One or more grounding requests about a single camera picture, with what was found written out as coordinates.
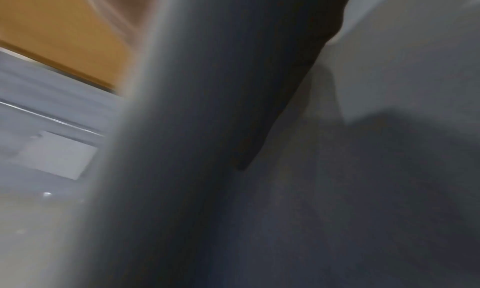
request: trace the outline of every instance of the wooden surface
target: wooden surface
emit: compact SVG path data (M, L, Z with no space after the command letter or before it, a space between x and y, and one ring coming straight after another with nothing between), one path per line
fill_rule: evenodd
M129 59L86 0L0 0L0 46L108 88Z

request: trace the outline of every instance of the wooden panel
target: wooden panel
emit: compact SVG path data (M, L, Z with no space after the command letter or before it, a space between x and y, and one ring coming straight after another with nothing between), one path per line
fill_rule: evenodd
M86 0L0 0L0 45L108 88L129 58Z

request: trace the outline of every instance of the blurry gray object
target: blurry gray object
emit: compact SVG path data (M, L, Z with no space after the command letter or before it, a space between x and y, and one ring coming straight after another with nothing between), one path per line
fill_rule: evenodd
M112 93L0 51L0 192L79 196L87 186L91 150L102 145L119 103ZM41 134L57 137L66 147L50 144L43 151L45 142L32 147ZM77 150L63 170L55 168L62 153L75 146L90 153L82 157L85 152ZM25 154L29 165L19 160Z

